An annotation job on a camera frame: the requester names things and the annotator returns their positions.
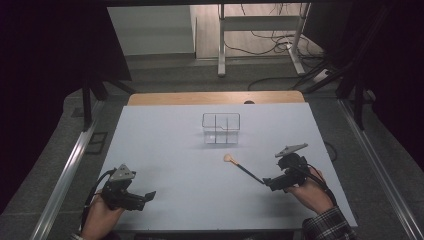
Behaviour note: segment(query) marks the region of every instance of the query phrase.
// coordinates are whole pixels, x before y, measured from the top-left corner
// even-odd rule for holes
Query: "wall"
[[[108,11],[125,56],[194,53],[190,6],[113,7]]]

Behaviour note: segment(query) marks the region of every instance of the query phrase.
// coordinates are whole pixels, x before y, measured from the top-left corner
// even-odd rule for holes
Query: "white tabletop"
[[[239,113],[238,144],[205,144],[204,113]],[[282,174],[274,154],[303,143],[309,146],[297,153],[323,172],[349,224],[357,226],[308,103],[124,107],[101,173],[125,163],[137,172],[130,193],[157,193],[143,211],[126,211],[116,229],[300,229],[315,213],[223,157],[230,153],[259,178],[274,178]]]

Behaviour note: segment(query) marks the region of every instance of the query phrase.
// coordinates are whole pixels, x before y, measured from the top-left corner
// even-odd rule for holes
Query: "person's right hand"
[[[310,172],[321,179],[321,171],[315,171],[309,168]],[[285,189],[287,192],[292,193],[305,207],[311,209],[317,214],[321,214],[330,208],[334,207],[330,197],[324,192],[324,190],[311,178],[307,178],[306,181],[300,187],[288,187]]]

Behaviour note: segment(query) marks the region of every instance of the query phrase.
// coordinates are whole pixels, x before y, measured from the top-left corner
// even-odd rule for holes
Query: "plaid sleeve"
[[[357,239],[356,233],[349,226],[339,207],[306,219],[303,222],[303,231],[306,239],[351,240]]]

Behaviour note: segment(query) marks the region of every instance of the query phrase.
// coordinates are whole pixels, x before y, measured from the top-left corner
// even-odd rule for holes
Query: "person's left hand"
[[[91,202],[81,237],[85,240],[102,239],[112,231],[124,211],[123,208],[110,210],[100,193],[97,193]]]

